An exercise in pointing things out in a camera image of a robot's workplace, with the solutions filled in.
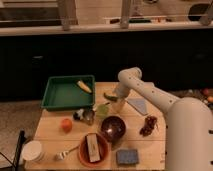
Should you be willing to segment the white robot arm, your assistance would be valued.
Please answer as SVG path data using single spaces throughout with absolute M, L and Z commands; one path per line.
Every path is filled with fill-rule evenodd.
M 197 98 L 179 98 L 141 78 L 138 67 L 121 70 L 114 92 L 126 98 L 134 90 L 164 114 L 165 170 L 213 171 L 213 113 L 209 107 Z

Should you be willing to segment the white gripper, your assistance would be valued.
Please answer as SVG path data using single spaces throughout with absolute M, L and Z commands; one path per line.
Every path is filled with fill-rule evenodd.
M 114 90 L 113 95 L 117 98 L 117 101 L 111 103 L 112 110 L 115 113 L 120 113 L 126 103 L 126 98 L 128 94 L 123 93 L 121 91 Z

